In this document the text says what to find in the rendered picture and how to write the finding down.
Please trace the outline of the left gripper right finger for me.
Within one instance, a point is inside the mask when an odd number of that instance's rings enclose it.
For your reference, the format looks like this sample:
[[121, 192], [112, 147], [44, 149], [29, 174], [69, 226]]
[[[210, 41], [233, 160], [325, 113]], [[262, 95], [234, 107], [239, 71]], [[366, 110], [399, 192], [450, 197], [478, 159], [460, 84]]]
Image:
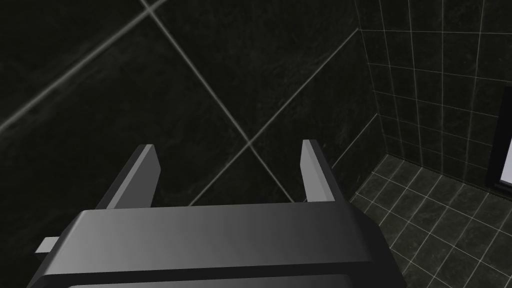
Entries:
[[321, 146], [315, 139], [304, 139], [300, 154], [300, 171], [306, 202], [345, 201]]

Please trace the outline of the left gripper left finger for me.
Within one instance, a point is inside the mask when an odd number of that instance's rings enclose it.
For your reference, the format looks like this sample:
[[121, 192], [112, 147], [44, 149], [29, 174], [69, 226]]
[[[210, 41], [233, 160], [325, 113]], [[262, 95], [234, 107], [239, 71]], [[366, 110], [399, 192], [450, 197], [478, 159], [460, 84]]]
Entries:
[[161, 165], [155, 146], [138, 145], [95, 208], [149, 208], [160, 174]]

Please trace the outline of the black framed window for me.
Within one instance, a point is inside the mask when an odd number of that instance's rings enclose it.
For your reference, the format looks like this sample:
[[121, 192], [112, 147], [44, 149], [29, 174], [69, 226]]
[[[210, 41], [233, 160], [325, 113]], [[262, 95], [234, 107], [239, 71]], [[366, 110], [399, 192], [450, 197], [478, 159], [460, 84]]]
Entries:
[[512, 201], [512, 83], [504, 86], [484, 184]]

